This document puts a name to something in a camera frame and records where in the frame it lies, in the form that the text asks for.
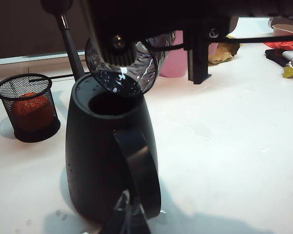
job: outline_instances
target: black pole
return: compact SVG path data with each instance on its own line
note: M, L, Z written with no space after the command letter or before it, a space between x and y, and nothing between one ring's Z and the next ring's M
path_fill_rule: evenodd
M70 33L70 30L69 30L69 27L67 24L67 20L66 20L66 16L65 15L56 16L56 19L57 19L57 22L59 25L59 29L62 33L62 37L63 37L64 44L66 47L69 63L72 68L72 71L73 71L74 79L76 81L80 77L85 75L84 68L83 68L82 63L80 61L75 43L74 43L72 35Z

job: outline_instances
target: water droplet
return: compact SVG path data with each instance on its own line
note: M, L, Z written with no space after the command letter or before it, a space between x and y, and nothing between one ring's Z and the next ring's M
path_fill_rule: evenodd
M62 221L66 220L66 218L67 218L67 214L64 214L62 217Z
M198 92L200 92L200 91L206 89L207 87L209 87L209 85L206 85L206 86L204 86L203 88L199 88L199 89L195 90L194 92L195 92L195 93L198 93Z
M177 122L174 122L176 125L187 128L198 135L203 140L210 140L213 137L213 134L211 133L210 129L208 129L204 124L201 123L188 123L187 125L183 125Z
M248 86L248 87L244 87L243 90L246 91L246 92L248 92L248 93L251 93L251 94L256 93L255 88L253 86L251 86L251 85Z
M223 121L220 121L218 122L218 124L225 124L227 121L223 120Z
M126 79L125 75L124 74L121 74L121 75L118 75L119 77L119 81L123 80L123 79Z
M33 221L31 221L31 219L29 219L29 220L26 221L26 225L27 225L27 226L31 226L32 223L33 223Z
M268 151L268 148L260 148L260 151L265 153Z

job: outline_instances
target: black cable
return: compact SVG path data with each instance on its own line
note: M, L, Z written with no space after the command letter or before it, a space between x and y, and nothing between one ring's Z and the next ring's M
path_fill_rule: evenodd
M178 44L178 45L171 45L171 46L163 46L163 47L154 47L151 45L147 40L142 40L141 43L148 49L152 51L170 51L170 50L179 50L184 47L184 44Z
M260 38L210 38L209 42L226 42L226 43L263 43L263 42L280 42L293 41L292 36L277 36L277 37L260 37Z
M293 41L293 36L277 36L277 37L260 37L260 38L208 38L208 42L225 42L225 43L263 43L263 42L280 42L280 41ZM142 40L141 43L149 51L171 51L179 50L184 47L184 43L178 45L154 47L147 40Z
M73 74L67 74L67 75L60 75L60 76L53 76L50 77L50 79L59 79L59 78L65 78L65 77L72 77L74 76Z

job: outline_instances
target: white tabletop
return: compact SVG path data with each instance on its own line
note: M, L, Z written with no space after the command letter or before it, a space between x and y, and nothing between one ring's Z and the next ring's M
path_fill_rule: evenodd
M240 19L232 36L271 31L268 19ZM210 67L202 85L159 77L146 94L162 190L162 211L148 222L153 234L293 234L293 79L282 78L266 49L244 44L232 61ZM0 69L0 79L22 69ZM53 82L61 128L39 143L15 139L0 101L0 234L100 229L75 211L68 194L73 83Z

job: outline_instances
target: black mesh basket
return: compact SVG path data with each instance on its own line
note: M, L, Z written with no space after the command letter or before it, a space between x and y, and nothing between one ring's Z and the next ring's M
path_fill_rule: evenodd
M23 142L38 142L60 128L54 106L52 81L45 75L29 73L0 82L0 99L9 116L14 135Z

